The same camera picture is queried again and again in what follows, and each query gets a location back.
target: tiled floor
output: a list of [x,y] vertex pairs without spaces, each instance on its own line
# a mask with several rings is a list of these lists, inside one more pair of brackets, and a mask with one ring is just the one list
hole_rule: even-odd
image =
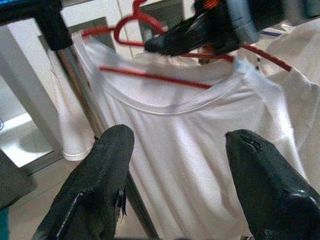
[[[76,166],[76,162],[63,159],[34,175],[37,188],[9,208],[10,240],[30,240],[32,238],[38,225],[47,214],[54,197]],[[116,235],[146,237],[129,204],[127,214],[128,216],[118,224]]]
[[4,122],[0,148],[19,168],[52,151],[28,113]]

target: white garment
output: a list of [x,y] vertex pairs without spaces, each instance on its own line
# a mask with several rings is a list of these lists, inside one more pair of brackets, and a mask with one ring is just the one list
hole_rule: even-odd
[[[109,127],[126,124],[134,131],[130,172],[161,238],[238,240],[250,235],[228,165],[228,131],[255,131],[306,177],[284,92],[251,66],[238,60],[229,67],[221,61],[180,68],[141,63],[92,38],[84,43],[77,34],[73,41]],[[97,66],[213,87],[203,90],[101,72]]]
[[141,64],[148,64],[150,62],[163,65],[172,65],[176,68],[185,68],[185,67],[192,67],[192,66],[200,66],[193,58],[190,57],[168,57],[158,53],[150,53],[145,52],[141,54],[137,54],[134,57],[134,61]]
[[95,135],[79,101],[68,84],[56,54],[53,51],[48,51],[48,56],[57,99],[55,107],[58,112],[62,136],[62,154],[66,160],[80,161],[90,152],[95,142]]
[[[290,33],[284,33],[275,40],[262,39],[257,46],[266,46],[266,52],[296,67],[311,82],[320,84],[320,18],[296,26]],[[272,62],[258,57],[244,49],[239,57],[244,56],[253,65],[259,66],[265,76],[283,71]]]
[[283,87],[300,159],[309,183],[320,193],[320,86],[294,67],[269,78]]

